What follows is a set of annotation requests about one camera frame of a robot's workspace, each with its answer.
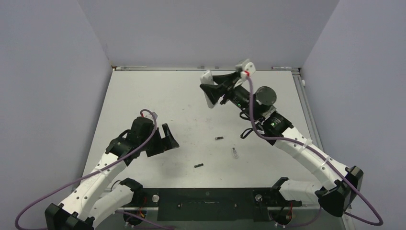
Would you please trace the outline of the white remote control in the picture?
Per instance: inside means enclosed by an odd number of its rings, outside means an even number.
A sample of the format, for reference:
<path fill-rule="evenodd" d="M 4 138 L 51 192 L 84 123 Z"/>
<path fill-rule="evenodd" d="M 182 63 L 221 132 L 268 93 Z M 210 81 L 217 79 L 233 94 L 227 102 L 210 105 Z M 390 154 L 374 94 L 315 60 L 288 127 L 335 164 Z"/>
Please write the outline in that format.
<path fill-rule="evenodd" d="M 209 108 L 214 108 L 216 103 L 218 102 L 218 95 L 216 85 L 214 84 L 213 75 L 210 70 L 207 70 L 201 77 L 200 77 L 200 88 L 203 90 L 206 98 L 206 102 Z"/>

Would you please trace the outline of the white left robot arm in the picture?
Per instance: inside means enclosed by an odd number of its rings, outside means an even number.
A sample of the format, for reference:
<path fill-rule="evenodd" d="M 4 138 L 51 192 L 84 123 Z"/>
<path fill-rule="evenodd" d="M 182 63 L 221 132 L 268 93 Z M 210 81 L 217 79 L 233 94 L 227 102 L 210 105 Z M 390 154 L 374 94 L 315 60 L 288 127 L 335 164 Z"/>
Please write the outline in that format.
<path fill-rule="evenodd" d="M 145 152 L 148 157 L 179 147 L 168 124 L 162 124 L 164 137 L 152 117 L 137 117 L 130 129 L 113 139 L 90 175 L 58 205 L 45 210 L 49 230 L 93 230 L 124 205 L 142 202 L 143 186 L 131 178 L 123 179 L 107 195 L 102 195 L 116 176 L 132 160 Z"/>

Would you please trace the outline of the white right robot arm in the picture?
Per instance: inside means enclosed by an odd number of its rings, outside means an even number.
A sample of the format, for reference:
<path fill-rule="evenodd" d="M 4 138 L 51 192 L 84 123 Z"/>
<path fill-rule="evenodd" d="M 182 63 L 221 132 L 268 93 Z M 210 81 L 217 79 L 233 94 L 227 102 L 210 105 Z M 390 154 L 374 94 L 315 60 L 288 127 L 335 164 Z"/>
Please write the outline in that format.
<path fill-rule="evenodd" d="M 206 71 L 200 77 L 200 88 L 209 108 L 230 101 L 241 110 L 240 117 L 249 120 L 250 92 L 242 86 L 248 76 L 248 71 L 225 75 L 212 75 L 211 71 Z M 253 119 L 258 132 L 267 137 L 267 142 L 272 146 L 298 161 L 320 182 L 320 185 L 316 185 L 283 177 L 271 188 L 272 202 L 277 205 L 293 201 L 319 204 L 327 213 L 342 217 L 357 196 L 349 185 L 360 189 L 363 171 L 357 166 L 350 168 L 332 159 L 315 146 L 311 139 L 302 135 L 287 118 L 277 112 L 274 107 L 277 95 L 272 88 L 259 87 L 252 96 Z"/>

